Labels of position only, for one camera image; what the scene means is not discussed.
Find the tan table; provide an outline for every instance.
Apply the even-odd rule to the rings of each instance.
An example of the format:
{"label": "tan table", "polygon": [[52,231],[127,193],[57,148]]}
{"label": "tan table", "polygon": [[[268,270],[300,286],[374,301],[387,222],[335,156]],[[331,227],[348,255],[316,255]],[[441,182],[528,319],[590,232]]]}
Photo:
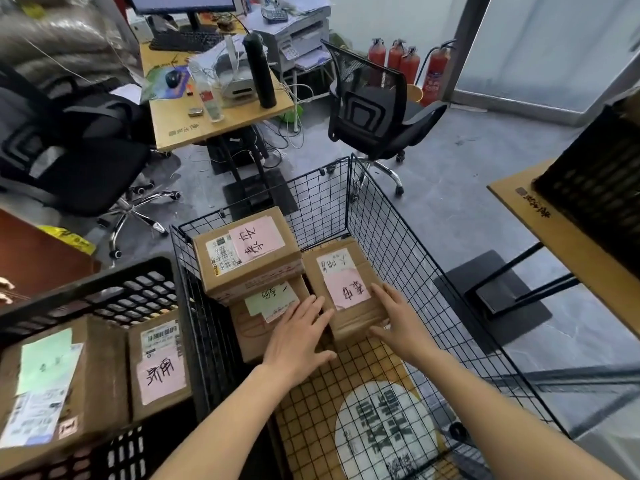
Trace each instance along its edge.
{"label": "tan table", "polygon": [[[236,32],[244,32],[237,21]],[[185,59],[190,55],[192,54],[187,52],[150,50],[148,43],[140,44],[140,58],[145,74],[155,66],[169,66],[172,61],[176,65],[185,64]],[[271,79],[276,82],[273,72],[271,72]],[[197,118],[189,117],[189,108],[202,106],[202,101],[197,93],[188,96],[185,92],[180,99],[150,101],[150,106],[157,149],[161,152],[167,152],[277,116],[293,109],[293,101],[283,89],[276,87],[276,106],[265,109],[260,106],[259,101],[254,101],[224,108],[225,119],[217,123],[212,123],[206,114]]]}
{"label": "tan table", "polygon": [[640,280],[531,188],[555,159],[488,186],[575,277],[640,337]]}

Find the office chair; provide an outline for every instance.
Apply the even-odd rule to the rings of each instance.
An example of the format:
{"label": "office chair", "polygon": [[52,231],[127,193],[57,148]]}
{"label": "office chair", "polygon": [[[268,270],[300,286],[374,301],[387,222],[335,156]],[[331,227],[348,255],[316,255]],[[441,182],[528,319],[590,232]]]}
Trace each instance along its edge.
{"label": "office chair", "polygon": [[[114,263],[122,256],[116,239],[128,217],[168,235],[138,209],[162,197],[180,199],[180,192],[137,196],[130,189],[151,152],[148,144],[119,138],[129,133],[132,113],[130,102],[117,103],[60,110],[11,67],[0,64],[0,189],[74,216],[118,216],[109,236]],[[34,164],[52,146],[64,153],[37,175]]]}
{"label": "office chair", "polygon": [[[382,170],[396,183],[396,195],[404,193],[395,171],[380,160],[404,160],[404,149],[420,143],[444,114],[447,105],[437,101],[422,107],[407,101],[402,72],[374,64],[346,49],[323,41],[335,64],[336,80],[329,119],[329,138],[354,148],[364,167]],[[366,172],[360,176],[352,199],[358,198]]]}

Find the computer mouse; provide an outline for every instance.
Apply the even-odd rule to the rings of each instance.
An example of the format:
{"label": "computer mouse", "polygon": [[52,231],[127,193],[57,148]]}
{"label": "computer mouse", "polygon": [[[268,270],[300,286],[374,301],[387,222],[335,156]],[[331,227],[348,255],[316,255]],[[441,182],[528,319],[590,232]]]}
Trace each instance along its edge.
{"label": "computer mouse", "polygon": [[164,76],[164,80],[166,81],[166,85],[169,89],[177,88],[178,84],[180,84],[180,79],[182,78],[182,73],[176,70],[170,70]]}

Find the forearm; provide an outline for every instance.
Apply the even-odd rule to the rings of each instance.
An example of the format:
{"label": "forearm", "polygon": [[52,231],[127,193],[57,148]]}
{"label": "forearm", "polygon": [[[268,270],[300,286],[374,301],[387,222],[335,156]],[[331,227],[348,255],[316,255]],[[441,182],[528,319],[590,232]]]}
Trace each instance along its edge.
{"label": "forearm", "polygon": [[238,478],[260,430],[288,389],[277,374],[257,366],[180,444],[152,480]]}
{"label": "forearm", "polygon": [[620,479],[452,355],[430,352],[418,366],[458,414],[496,478]]}

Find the black thermos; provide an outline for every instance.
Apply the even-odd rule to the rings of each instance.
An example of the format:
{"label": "black thermos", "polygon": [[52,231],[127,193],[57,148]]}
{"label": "black thermos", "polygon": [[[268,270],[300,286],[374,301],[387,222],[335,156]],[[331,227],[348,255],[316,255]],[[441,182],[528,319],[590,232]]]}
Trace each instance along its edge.
{"label": "black thermos", "polygon": [[244,49],[246,58],[249,61],[253,83],[255,84],[255,92],[258,93],[260,105],[264,108],[274,107],[276,105],[276,93],[273,90],[273,81],[271,80],[271,71],[267,63],[267,56],[264,55],[262,49],[262,37],[253,32],[244,37]]}

